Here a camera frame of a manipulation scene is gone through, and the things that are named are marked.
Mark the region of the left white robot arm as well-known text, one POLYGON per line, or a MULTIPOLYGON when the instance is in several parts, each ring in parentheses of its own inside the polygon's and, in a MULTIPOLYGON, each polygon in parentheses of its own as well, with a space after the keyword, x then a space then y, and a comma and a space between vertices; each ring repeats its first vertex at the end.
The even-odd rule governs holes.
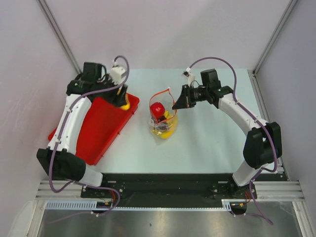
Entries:
POLYGON ((108 194, 109 185, 102 181, 103 174, 89 168, 83 159, 76 156, 77 141, 95 99, 102 98, 117 108, 127 108, 126 81, 129 73, 128 62, 123 66, 115 59, 110 70, 100 63, 85 62, 83 71, 67 85, 66 104, 57 129, 47 147, 37 151, 37 159, 54 192, 58 190, 53 186, 53 179, 62 179, 92 186, 92 192, 100 198, 108 194))

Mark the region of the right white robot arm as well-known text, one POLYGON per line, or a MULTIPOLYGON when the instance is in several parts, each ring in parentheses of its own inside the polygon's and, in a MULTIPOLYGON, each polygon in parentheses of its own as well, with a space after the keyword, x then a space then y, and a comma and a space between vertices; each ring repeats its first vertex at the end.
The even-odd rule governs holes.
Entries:
POLYGON ((235 96, 229 86, 222 86, 215 69, 200 73, 202 84, 194 87, 195 75, 187 68, 183 76, 188 83, 182 86, 181 94, 173 110, 193 108, 197 102, 207 101, 226 113, 246 136, 243 148, 244 161, 232 174, 233 182, 228 185, 228 193, 239 198, 245 193, 245 185, 256 178, 259 171, 270 163, 277 165, 282 156, 281 128, 276 122, 254 115, 235 96))

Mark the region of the yellow toy banana bunch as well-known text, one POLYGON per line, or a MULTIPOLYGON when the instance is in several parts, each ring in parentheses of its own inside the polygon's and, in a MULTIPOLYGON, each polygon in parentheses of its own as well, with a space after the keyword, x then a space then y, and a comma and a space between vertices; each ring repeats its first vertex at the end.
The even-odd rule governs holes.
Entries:
POLYGON ((154 128, 154 123, 157 122, 157 120, 154 117, 151 117, 149 125, 153 135, 165 140, 168 139, 177 129, 178 118, 176 114, 170 113, 169 111, 165 111, 164 116, 167 118, 167 121, 170 126, 170 128, 167 131, 159 131, 154 128))

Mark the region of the clear orange zip bag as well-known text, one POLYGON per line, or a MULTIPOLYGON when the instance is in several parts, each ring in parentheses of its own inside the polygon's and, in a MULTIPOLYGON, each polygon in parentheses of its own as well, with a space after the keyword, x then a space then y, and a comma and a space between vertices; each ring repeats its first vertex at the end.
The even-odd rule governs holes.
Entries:
POLYGON ((177 110, 170 87, 154 94, 149 100, 149 130, 157 145, 164 143, 178 126, 177 110))

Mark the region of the purple toy grape bunch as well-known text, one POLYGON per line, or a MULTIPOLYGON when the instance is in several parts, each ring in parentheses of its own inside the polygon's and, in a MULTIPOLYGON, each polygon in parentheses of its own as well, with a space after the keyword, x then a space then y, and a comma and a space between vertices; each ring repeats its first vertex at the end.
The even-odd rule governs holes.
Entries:
POLYGON ((159 131, 167 131, 170 126, 165 116, 158 118, 158 121, 154 123, 154 128, 159 131))

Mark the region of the yellow toy pear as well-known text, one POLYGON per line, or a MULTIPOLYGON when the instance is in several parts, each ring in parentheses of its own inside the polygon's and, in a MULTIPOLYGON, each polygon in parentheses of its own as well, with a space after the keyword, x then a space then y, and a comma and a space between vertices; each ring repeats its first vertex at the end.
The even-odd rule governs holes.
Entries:
POLYGON ((130 109, 130 101, 128 98, 128 94, 125 95, 125 104, 120 106, 120 109, 123 111, 128 111, 130 109))

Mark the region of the red toy apple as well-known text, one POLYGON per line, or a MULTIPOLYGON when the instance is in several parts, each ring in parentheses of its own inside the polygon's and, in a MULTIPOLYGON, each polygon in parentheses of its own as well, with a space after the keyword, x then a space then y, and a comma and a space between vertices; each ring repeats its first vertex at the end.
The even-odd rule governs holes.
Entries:
POLYGON ((150 105, 150 113, 156 119, 162 117, 165 113, 165 107, 161 102, 154 102, 150 105))

